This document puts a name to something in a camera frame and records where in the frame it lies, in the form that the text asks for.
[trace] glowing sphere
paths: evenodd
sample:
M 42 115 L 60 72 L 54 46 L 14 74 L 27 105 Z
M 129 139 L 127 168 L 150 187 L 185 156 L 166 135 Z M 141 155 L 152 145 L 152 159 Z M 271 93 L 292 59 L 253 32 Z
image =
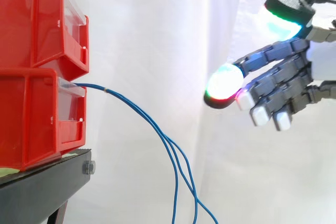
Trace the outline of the glowing sphere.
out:
M 206 94 L 216 100 L 228 99 L 238 92 L 243 81 L 242 71 L 237 66 L 226 63 L 210 77 Z

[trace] white backdrop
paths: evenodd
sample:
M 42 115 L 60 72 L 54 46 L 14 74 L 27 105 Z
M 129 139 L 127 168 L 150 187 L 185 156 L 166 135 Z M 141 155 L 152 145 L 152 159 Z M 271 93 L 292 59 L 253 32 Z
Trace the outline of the white backdrop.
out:
M 294 117 L 289 132 L 255 128 L 234 104 L 203 102 L 206 81 L 269 41 L 258 33 L 265 0 L 76 0 L 90 18 L 90 74 L 121 92 L 181 145 L 201 200 L 219 223 L 336 222 L 336 104 Z M 65 224 L 171 223 L 174 173 L 155 132 L 113 97 L 89 90 L 87 145 L 96 173 L 68 204 Z M 176 223 L 192 223 L 181 185 Z M 198 223 L 212 223 L 200 210 Z

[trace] blue cable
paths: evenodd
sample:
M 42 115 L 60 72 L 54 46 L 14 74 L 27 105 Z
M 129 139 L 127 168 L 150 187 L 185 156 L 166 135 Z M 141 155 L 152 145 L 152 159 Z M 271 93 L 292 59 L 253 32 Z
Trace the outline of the blue cable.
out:
M 197 197 L 197 193 L 196 193 L 196 187 L 195 187 L 195 183 L 194 183 L 194 179 L 193 179 L 193 176 L 192 176 L 192 172 L 191 172 L 191 167 L 190 167 L 190 164 L 189 164 L 189 161 L 188 161 L 188 158 L 186 157 L 186 155 L 184 154 L 184 152 L 182 151 L 182 149 L 174 142 L 172 141 L 169 137 L 167 137 L 163 132 L 162 130 L 159 128 L 159 126 L 155 123 L 155 121 L 146 113 L 144 112 L 140 107 L 138 107 L 136 104 L 134 104 L 132 101 L 130 101 L 129 99 L 127 99 L 126 97 L 124 97 L 123 95 L 115 92 L 115 91 L 112 91 L 110 89 L 106 89 L 102 86 L 99 86 L 99 85 L 95 85 L 95 84 L 87 84 L 87 83 L 76 83 L 76 85 L 78 86 L 81 86 L 81 87 L 88 87 L 88 88 L 94 88 L 94 89 L 98 89 L 98 90 L 101 90 L 101 91 L 104 91 L 108 94 L 111 94 L 113 96 L 115 96 L 116 98 L 120 99 L 121 101 L 123 101 L 124 103 L 126 103 L 128 106 L 130 106 L 137 114 L 139 114 L 142 118 L 144 118 L 153 128 L 154 130 L 157 132 L 157 134 L 159 135 L 159 137 L 161 138 L 167 152 L 168 152 L 168 155 L 171 159 L 171 162 L 173 164 L 173 167 L 174 167 L 174 172 L 175 172 L 175 195 L 174 195 L 174 210 L 173 210 L 173 219 L 172 219 L 172 224 L 175 223 L 175 217 L 176 217 L 176 207 L 177 207 L 177 192 L 178 192 L 178 184 L 179 184 L 179 181 L 178 181 L 178 174 L 177 174 L 177 169 L 176 169 L 176 165 L 175 165 L 175 162 L 174 162 L 174 159 L 172 157 L 172 154 L 166 144 L 165 141 L 168 142 L 169 146 L 171 147 L 173 153 L 174 153 L 174 156 L 175 156 L 175 159 L 176 159 L 176 162 L 177 162 L 177 166 L 178 166 L 178 169 L 184 179 L 184 181 L 186 182 L 189 190 L 191 191 L 191 193 L 193 194 L 194 196 L 194 199 L 195 199 L 195 215 L 194 215 L 194 221 L 193 221 L 193 224 L 196 224 L 196 221 L 197 221 L 197 203 L 200 204 L 200 206 L 202 206 L 202 208 L 212 217 L 212 219 L 214 220 L 214 222 L 216 224 L 218 224 L 218 221 L 217 219 L 215 218 L 215 216 L 209 211 L 209 209 L 207 209 L 203 203 L 198 199 Z M 180 161 L 179 161 L 179 157 L 175 151 L 175 148 L 174 146 L 180 151 L 180 153 L 182 154 L 182 156 L 184 157 L 185 159 L 185 162 L 187 164 L 187 168 L 188 168 L 188 173 L 189 173 L 189 176 L 190 176 L 190 180 L 191 180 L 191 184 L 188 182 L 187 178 L 185 177 L 184 173 L 183 173 L 183 170 L 181 168 L 181 164 L 180 164 Z

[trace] robotic hand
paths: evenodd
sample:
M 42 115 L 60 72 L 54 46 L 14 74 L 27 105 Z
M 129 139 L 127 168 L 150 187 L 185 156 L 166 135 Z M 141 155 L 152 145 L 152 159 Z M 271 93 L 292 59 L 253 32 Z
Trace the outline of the robotic hand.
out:
M 308 104 L 318 103 L 322 98 L 336 99 L 336 43 L 328 43 L 336 40 L 336 29 L 312 24 L 315 11 L 311 5 L 325 2 L 331 1 L 297 0 L 296 5 L 293 0 L 267 0 L 265 6 L 269 11 L 276 10 L 277 15 L 285 17 L 284 21 L 299 24 L 298 31 L 294 31 L 296 36 L 287 38 L 292 37 L 292 30 L 283 33 L 285 41 L 252 52 L 232 65 L 224 64 L 211 77 L 205 102 L 221 109 L 236 100 L 240 109 L 250 110 L 256 126 L 265 125 L 273 117 L 276 129 L 284 131 L 290 128 L 292 115 Z M 282 61 L 236 92 L 250 72 L 278 60 Z M 225 87 L 220 82 L 223 77 Z M 311 85 L 313 80 L 324 82 L 318 87 Z

